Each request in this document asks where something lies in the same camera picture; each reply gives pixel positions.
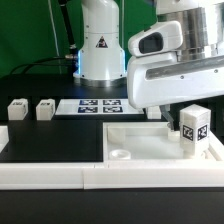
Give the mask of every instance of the black table surface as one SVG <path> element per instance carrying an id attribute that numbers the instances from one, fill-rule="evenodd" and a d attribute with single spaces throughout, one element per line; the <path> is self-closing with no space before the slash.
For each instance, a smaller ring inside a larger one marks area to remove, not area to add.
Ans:
<path id="1" fill-rule="evenodd" d="M 0 124 L 9 126 L 11 142 L 0 156 L 1 162 L 12 160 L 33 162 L 44 160 L 38 147 L 49 148 L 47 160 L 69 155 L 64 161 L 101 160 L 101 120 L 54 120 L 51 123 L 27 121 L 7 122 L 5 106 L 15 97 L 27 97 L 33 107 L 42 98 L 126 98 L 125 86 L 108 89 L 75 86 L 71 80 L 59 75 L 10 76 L 0 80 Z M 64 152 L 59 150 L 59 138 L 69 137 Z M 82 139 L 91 136 L 86 142 Z M 27 158 L 27 148 L 35 142 L 36 149 Z M 81 153 L 70 145 L 84 144 Z M 27 145 L 21 153 L 15 147 Z M 1 224 L 82 224 L 82 223 L 130 223 L 130 224 L 217 224 L 224 221 L 224 188 L 165 188 L 165 189 L 112 189 L 112 190 L 32 190 L 0 191 Z"/>

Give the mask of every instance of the white box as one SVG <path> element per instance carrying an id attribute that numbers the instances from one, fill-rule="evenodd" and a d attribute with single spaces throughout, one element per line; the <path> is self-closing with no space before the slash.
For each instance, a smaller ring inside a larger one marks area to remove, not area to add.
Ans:
<path id="1" fill-rule="evenodd" d="M 211 111 L 192 105 L 180 111 L 180 146 L 186 156 L 198 157 L 209 148 Z"/>
<path id="2" fill-rule="evenodd" d="M 55 113 L 55 100 L 41 100 L 36 107 L 37 120 L 50 121 Z"/>
<path id="3" fill-rule="evenodd" d="M 9 120 L 23 120 L 28 113 L 28 100 L 15 99 L 8 106 Z"/>

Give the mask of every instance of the white platform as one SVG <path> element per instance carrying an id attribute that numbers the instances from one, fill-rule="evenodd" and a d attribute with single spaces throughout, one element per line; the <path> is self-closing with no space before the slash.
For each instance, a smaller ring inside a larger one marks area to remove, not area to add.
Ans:
<path id="1" fill-rule="evenodd" d="M 61 100 L 56 115 L 116 115 L 143 114 L 131 107 L 127 99 Z"/>
<path id="2" fill-rule="evenodd" d="M 0 189 L 224 187 L 224 147 L 212 133 L 197 159 L 184 157 L 167 123 L 104 123 L 103 139 L 102 163 L 0 164 Z M 110 158 L 117 149 L 131 157 Z"/>

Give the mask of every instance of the white plastic surface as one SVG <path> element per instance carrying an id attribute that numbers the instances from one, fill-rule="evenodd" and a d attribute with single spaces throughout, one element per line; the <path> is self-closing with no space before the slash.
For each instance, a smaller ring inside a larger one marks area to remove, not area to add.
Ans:
<path id="1" fill-rule="evenodd" d="M 163 49 L 161 51 L 142 54 L 139 50 L 139 42 L 147 36 L 154 33 L 160 33 L 163 38 Z M 182 29 L 178 21 L 171 22 L 157 22 L 151 29 L 147 31 L 141 31 L 140 33 L 131 37 L 128 42 L 128 49 L 133 56 L 141 57 L 147 55 L 153 55 L 163 52 L 175 50 L 183 43 Z"/>
<path id="2" fill-rule="evenodd" d="M 125 142 L 109 142 L 108 127 L 125 129 Z M 178 133 L 175 138 L 168 136 L 167 123 L 104 123 L 102 163 L 1 163 L 0 189 L 224 187 L 224 147 L 218 139 L 211 133 L 204 158 L 185 159 Z M 111 152 L 118 152 L 117 159 Z"/>
<path id="3" fill-rule="evenodd" d="M 7 126 L 0 126 L 0 153 L 9 142 L 9 134 Z"/>
<path id="4" fill-rule="evenodd" d="M 86 102 L 86 105 L 80 105 L 80 102 Z M 136 110 L 129 105 L 127 99 L 107 99 L 109 103 L 104 105 L 103 99 L 84 99 L 84 100 L 61 100 L 56 115 L 121 115 L 121 114 L 143 114 L 142 110 Z"/>
<path id="5" fill-rule="evenodd" d="M 223 0 L 157 0 L 157 15 L 180 12 L 224 2 Z"/>
<path id="6" fill-rule="evenodd" d="M 23 120 L 28 113 L 28 100 L 15 99 L 8 106 L 9 120 Z"/>

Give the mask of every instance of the cable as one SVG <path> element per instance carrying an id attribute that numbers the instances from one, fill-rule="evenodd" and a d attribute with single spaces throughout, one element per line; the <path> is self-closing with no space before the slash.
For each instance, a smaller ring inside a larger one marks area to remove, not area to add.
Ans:
<path id="1" fill-rule="evenodd" d="M 19 65 L 19 66 L 13 68 L 12 71 L 9 73 L 9 75 L 12 75 L 19 68 L 29 66 L 29 69 L 31 69 L 32 67 L 34 67 L 36 65 L 38 65 L 38 66 L 50 66 L 50 67 L 58 67 L 58 66 L 68 67 L 68 66 L 70 66 L 70 64 L 43 64 L 43 63 L 22 64 L 22 65 Z"/>
<path id="2" fill-rule="evenodd" d="M 59 60 L 59 63 L 60 63 L 60 60 L 65 60 L 65 58 L 64 57 L 53 57 L 53 58 L 44 58 L 44 59 L 37 60 L 31 64 L 28 64 L 28 66 L 22 71 L 22 73 L 25 74 L 28 70 L 30 70 L 33 67 L 32 64 L 44 63 L 44 62 L 55 61 L 55 60 Z"/>
<path id="3" fill-rule="evenodd" d="M 53 29 L 53 34 L 54 34 L 54 42 L 55 42 L 55 48 L 56 48 L 56 53 L 57 56 L 59 57 L 59 47 L 58 47 L 58 38 L 57 38 L 57 33 L 56 33 L 56 28 L 55 28 L 55 22 L 54 22 L 54 16 L 53 16 L 53 11 L 52 11 L 52 4 L 51 0 L 48 0 L 48 8 L 50 12 L 50 18 L 51 18 L 51 24 L 52 24 L 52 29 Z"/>

